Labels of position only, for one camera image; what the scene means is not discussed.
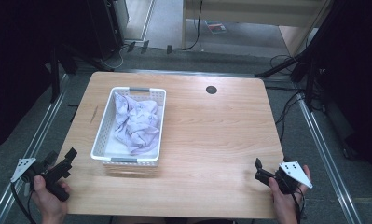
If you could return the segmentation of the metal floor rail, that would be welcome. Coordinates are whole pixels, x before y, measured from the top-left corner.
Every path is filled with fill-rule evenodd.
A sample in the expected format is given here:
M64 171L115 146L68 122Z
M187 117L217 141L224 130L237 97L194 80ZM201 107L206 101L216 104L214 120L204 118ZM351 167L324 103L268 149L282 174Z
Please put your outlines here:
M62 100L67 92L70 76L60 77L59 96L51 102L49 87L21 119L9 138L0 146L0 224L4 223L14 202L10 178L19 158L35 157L45 140Z
M302 93L299 93L297 98L300 100L299 106L303 113L303 117L309 126L310 133L319 151L320 157L324 164L324 169L337 196L338 203L342 209L344 217L346 218L348 224L363 224L348 188L344 183L337 165L330 153L329 147L325 142L317 120L314 114L309 111L306 103L304 102L305 96Z

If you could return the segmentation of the black metal stand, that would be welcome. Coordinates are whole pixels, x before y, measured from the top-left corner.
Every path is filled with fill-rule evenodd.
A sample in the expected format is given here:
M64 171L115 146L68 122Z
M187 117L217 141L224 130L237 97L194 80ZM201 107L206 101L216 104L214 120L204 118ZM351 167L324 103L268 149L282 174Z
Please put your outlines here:
M70 74L77 70L72 58L74 53L75 51L67 45L54 46L50 52L51 103L54 103L60 94L59 64Z

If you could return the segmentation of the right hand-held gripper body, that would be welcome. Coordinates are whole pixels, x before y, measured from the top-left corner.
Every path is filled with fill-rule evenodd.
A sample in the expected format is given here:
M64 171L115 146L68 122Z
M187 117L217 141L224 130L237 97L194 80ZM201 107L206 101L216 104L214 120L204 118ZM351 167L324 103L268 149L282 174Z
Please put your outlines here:
M274 178L283 194L291 194L296 191L299 184L312 188L312 184L297 161L282 162L278 170L273 174L264 169L257 170L257 173L269 175Z

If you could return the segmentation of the person's left hand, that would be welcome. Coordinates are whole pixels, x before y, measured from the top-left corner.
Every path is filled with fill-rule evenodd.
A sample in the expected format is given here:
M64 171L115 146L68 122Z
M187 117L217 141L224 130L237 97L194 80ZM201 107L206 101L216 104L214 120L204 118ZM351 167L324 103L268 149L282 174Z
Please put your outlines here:
M46 188L46 180L34 177L32 200L41 214L41 224L63 224L68 213L68 203L62 202Z

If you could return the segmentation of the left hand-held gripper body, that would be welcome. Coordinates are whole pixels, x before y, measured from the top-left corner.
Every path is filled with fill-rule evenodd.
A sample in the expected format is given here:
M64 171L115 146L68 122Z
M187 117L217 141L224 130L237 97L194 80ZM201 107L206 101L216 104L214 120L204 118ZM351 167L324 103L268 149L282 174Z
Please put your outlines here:
M69 170L71 168L72 161L70 159L64 159L50 169L46 161L37 161L36 158L19 159L10 182L15 183L22 179L26 183L32 183L36 175L41 175L45 179L46 189L60 201L65 202L68 200L69 194L58 181L61 178L67 178L70 175Z

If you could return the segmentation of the white perforated plastic basket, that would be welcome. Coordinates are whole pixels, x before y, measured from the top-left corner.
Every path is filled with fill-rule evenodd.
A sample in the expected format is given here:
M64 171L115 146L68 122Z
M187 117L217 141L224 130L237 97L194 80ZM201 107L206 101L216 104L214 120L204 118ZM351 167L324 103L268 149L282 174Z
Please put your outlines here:
M157 115L159 117L158 127L160 129L160 134L158 145L153 150L141 155L132 156L128 151L128 147L116 139L116 92L120 95L130 96L130 98L136 101L152 100L158 104ZM94 160L101 161L103 164L157 166L160 153L165 105L166 91L163 89L114 87L109 94L90 156Z

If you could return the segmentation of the black cabinet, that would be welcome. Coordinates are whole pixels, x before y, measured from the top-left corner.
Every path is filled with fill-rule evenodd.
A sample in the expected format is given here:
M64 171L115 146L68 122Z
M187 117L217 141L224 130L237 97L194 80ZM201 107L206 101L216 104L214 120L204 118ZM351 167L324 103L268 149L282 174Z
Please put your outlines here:
M116 0L87 0L92 31L97 40L97 56L104 60L123 44L117 21L116 2Z

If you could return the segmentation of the black tripod stand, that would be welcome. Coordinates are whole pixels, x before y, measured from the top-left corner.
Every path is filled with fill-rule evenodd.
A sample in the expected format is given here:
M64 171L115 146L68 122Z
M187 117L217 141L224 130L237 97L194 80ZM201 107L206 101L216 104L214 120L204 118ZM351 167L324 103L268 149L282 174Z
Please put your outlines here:
M281 72L283 69L295 65L295 68L291 72L291 80L293 82L299 82L303 78L306 79L305 89L305 104L309 112L313 111L312 107L312 95L313 95L313 82L318 72L317 62L310 56L310 54L304 50L294 57L289 57L284 62L273 66L268 71L255 74L255 77L270 77L276 73Z

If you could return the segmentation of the black curtain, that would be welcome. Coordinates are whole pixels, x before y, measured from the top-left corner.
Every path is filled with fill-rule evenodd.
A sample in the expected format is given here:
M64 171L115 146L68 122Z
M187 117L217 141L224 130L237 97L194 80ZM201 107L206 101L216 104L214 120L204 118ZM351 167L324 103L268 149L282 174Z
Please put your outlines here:
M372 0L333 0L310 58L345 155L372 165Z
M51 87L50 52L71 0L0 0L0 146Z

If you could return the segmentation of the lilac cloth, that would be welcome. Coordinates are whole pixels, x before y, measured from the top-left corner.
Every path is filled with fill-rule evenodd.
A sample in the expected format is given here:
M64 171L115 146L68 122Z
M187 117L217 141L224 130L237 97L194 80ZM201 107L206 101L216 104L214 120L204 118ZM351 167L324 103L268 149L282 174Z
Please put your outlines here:
M136 101L116 92L115 106L116 139L128 147L132 156L153 150L160 134L158 104L152 100Z

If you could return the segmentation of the light wooden furniture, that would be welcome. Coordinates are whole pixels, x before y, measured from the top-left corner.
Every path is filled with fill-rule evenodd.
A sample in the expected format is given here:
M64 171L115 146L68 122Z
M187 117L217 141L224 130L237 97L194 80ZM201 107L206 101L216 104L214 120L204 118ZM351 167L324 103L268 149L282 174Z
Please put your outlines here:
M295 56L310 32L330 11L334 0L183 0L182 48L186 47L186 20L201 17L213 21L233 21L276 25L288 52Z

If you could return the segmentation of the colourful booklet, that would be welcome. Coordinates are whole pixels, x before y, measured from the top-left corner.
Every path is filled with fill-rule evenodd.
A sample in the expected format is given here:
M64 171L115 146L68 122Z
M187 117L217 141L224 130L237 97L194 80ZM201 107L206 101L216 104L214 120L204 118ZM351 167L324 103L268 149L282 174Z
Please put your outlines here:
M220 21L208 21L205 20L205 24L213 35L223 34L227 31L224 24Z

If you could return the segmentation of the person's right hand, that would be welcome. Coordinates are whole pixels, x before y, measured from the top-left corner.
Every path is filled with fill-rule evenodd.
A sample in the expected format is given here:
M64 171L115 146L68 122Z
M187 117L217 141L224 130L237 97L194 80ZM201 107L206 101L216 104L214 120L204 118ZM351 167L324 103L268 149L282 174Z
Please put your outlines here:
M273 201L276 220L279 224L299 224L303 197L309 189L299 184L294 194L283 194L274 178L269 179L269 187Z

